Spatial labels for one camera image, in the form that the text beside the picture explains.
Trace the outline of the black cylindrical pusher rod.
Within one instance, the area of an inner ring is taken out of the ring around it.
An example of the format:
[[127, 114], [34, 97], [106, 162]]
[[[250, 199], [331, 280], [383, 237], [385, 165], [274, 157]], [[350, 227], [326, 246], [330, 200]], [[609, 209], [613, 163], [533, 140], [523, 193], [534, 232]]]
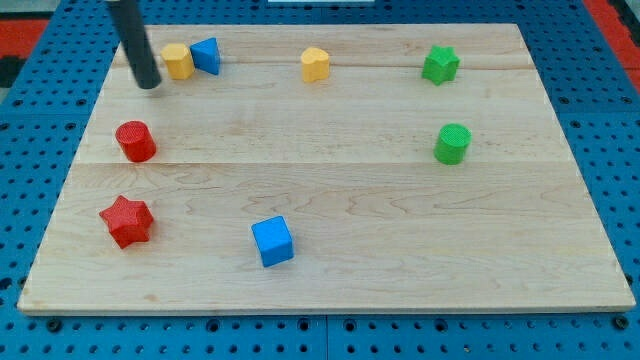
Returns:
[[106, 0], [106, 6], [136, 84], [144, 90], [158, 87], [162, 78], [137, 1]]

